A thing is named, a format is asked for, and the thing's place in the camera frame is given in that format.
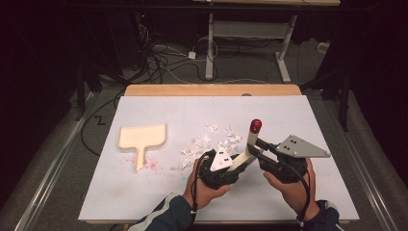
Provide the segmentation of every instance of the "white table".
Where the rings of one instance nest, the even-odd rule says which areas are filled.
[[[146,94],[155,94],[150,88]],[[186,89],[189,86],[170,87]],[[191,86],[199,94],[211,85]],[[221,94],[244,90],[245,86],[215,86]],[[169,193],[182,193],[191,167],[177,167],[185,158],[181,150],[191,146],[191,140],[207,135],[214,146],[225,139],[225,129],[242,134],[246,140],[250,121],[263,121],[260,138],[279,143],[289,134],[295,134],[328,150],[306,96],[124,96],[120,99],[111,130],[98,161],[79,220],[89,223],[133,223],[149,214]],[[134,152],[121,150],[116,145],[121,126],[142,126],[165,123],[166,142],[145,153],[145,168],[134,171]],[[217,124],[212,134],[206,124]],[[242,141],[238,153],[245,146]],[[314,159],[317,174],[317,199],[328,199],[337,204],[341,220],[358,219],[342,176],[333,160]],[[197,223],[264,223],[293,221],[295,213],[262,175],[254,162],[232,190],[223,198],[214,200],[199,211]]]

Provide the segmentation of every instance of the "red knob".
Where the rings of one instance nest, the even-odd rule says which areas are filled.
[[[251,126],[249,127],[249,132],[253,134],[258,134],[259,131],[261,131],[261,127],[262,127],[262,121],[259,120],[258,118],[255,118],[251,122]]]

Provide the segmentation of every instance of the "metal plate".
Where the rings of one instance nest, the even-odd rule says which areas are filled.
[[[330,152],[321,149],[295,135],[288,136],[276,147],[276,150],[295,158],[321,158],[331,156]]]
[[[221,170],[227,167],[231,167],[234,164],[231,156],[223,147],[219,147],[213,163],[211,164],[211,171]]]

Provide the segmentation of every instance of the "patterned sleeve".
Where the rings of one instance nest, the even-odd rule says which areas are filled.
[[[327,200],[317,201],[320,211],[312,219],[304,222],[305,231],[344,231],[339,225],[339,212],[336,206]]]
[[[181,231],[191,225],[191,206],[181,195],[168,195],[148,216],[129,231]]]

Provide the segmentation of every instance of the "hand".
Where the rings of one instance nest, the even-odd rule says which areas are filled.
[[[192,206],[192,195],[191,195],[191,185],[194,181],[195,170],[197,168],[198,160],[194,162],[194,168],[190,174],[189,180],[187,181],[186,190],[184,191],[183,197]],[[213,190],[204,185],[201,179],[197,179],[197,205],[198,209],[202,209],[210,204],[211,200],[227,193],[231,187],[229,185],[221,186],[217,190]]]
[[[306,211],[304,221],[308,221],[318,214],[320,207],[316,202],[316,175],[313,171],[312,162],[309,158],[306,159],[307,168],[310,176],[310,203]],[[291,206],[292,209],[299,215],[302,212],[302,209],[306,203],[306,191],[303,187],[303,184],[299,181],[292,184],[283,184],[278,180],[272,173],[265,171],[265,178],[269,183],[283,195],[285,201]],[[304,175],[306,183],[309,183],[308,174]]]

